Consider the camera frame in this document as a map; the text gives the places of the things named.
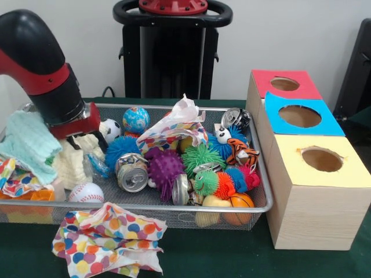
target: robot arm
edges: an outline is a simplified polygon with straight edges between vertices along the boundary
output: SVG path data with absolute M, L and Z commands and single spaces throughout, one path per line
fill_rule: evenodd
M 56 138 L 93 133 L 105 151 L 97 107 L 84 103 L 56 38 L 35 13 L 14 10 L 0 16 L 0 74 L 21 85 Z

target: red box top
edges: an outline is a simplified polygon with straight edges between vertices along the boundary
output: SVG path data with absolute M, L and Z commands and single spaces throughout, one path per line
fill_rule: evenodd
M 253 69 L 261 98 L 270 92 L 284 98 L 321 100 L 322 96 L 306 71 L 262 71 Z

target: black handle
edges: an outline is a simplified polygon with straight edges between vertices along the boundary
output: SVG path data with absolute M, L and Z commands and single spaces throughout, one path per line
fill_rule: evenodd
M 124 25 L 150 26 L 180 26 L 180 27 L 223 27 L 232 22 L 232 9 L 218 1 L 208 0 L 208 10 L 216 15 L 205 13 L 193 16 L 164 16 L 151 13 L 129 13 L 128 10 L 139 7 L 138 0 L 123 0 L 118 2 L 113 9 L 114 19 Z

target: white wall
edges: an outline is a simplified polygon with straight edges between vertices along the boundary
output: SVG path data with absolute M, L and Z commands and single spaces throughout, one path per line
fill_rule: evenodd
M 71 63 L 83 96 L 99 96 L 107 85 L 124 96 L 123 65 L 117 59 L 122 26 L 112 18 L 116 1 L 1 0 L 0 14 L 17 8 L 39 14 Z M 223 2 L 234 10 L 234 20 L 219 29 L 212 98 L 245 99 L 253 68 L 303 69 L 334 107 L 359 25 L 371 16 L 370 0 Z M 15 109 L 27 96 L 15 81 L 5 80 Z

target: purple puffer ball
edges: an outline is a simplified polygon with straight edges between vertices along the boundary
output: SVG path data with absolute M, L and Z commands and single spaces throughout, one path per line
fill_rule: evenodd
M 177 153 L 159 148 L 150 149 L 144 156 L 150 161 L 148 177 L 155 182 L 161 191 L 161 200 L 167 202 L 172 197 L 174 180 L 179 174 L 184 174 L 184 165 Z

